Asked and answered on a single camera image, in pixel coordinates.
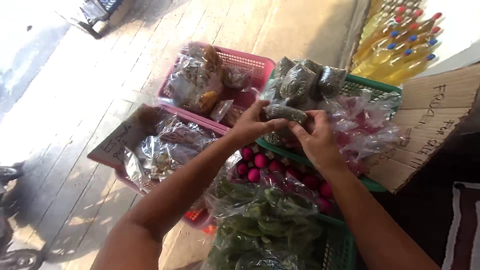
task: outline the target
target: small cardboard sign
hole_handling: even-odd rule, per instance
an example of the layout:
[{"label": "small cardboard sign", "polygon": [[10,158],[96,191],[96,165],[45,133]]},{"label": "small cardboard sign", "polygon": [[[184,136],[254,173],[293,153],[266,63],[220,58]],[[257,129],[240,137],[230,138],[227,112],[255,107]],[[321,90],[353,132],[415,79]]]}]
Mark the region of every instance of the small cardboard sign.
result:
[{"label": "small cardboard sign", "polygon": [[470,113],[480,87],[480,65],[404,83],[391,123],[402,143],[366,161],[366,175],[396,192],[426,164]]}]

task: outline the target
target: tiled floor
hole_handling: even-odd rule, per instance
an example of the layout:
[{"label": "tiled floor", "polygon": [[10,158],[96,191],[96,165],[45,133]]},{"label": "tiled floor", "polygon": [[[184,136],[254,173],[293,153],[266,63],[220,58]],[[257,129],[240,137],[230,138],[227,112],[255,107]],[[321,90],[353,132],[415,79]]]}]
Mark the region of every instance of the tiled floor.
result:
[{"label": "tiled floor", "polygon": [[[354,0],[137,0],[94,40],[72,27],[0,125],[2,159],[25,158],[11,194],[15,246],[43,248],[42,269],[89,269],[109,230],[140,196],[86,158],[132,110],[152,104],[185,40],[339,66]],[[201,260],[211,239],[179,223],[160,266]],[[194,261],[179,256],[196,252]]]}]

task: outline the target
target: motorcycle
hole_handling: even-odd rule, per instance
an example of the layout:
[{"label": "motorcycle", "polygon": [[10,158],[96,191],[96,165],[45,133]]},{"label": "motorcycle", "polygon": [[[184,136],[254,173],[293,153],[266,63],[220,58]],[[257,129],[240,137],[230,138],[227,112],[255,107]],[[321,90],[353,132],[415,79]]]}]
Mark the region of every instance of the motorcycle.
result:
[{"label": "motorcycle", "polygon": [[[8,182],[22,176],[22,165],[0,166],[0,201],[6,193]],[[44,256],[35,249],[18,249],[7,251],[11,245],[13,229],[0,206],[0,269],[1,270],[37,270],[43,263]]]}]

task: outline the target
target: doormat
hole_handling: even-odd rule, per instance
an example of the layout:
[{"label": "doormat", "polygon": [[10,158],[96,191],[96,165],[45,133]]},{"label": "doormat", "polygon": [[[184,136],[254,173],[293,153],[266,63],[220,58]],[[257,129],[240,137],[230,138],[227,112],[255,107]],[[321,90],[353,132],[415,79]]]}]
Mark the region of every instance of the doormat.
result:
[{"label": "doormat", "polygon": [[480,269],[480,184],[454,182],[452,204],[442,270]]}]

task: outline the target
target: wall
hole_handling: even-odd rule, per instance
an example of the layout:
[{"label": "wall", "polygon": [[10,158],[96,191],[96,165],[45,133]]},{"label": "wall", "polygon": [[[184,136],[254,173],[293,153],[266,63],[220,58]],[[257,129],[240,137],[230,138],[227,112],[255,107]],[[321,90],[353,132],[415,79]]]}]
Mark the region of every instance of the wall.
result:
[{"label": "wall", "polygon": [[424,0],[423,19],[437,12],[443,17],[437,22],[442,28],[435,62],[417,77],[438,74],[480,61],[480,1]]}]

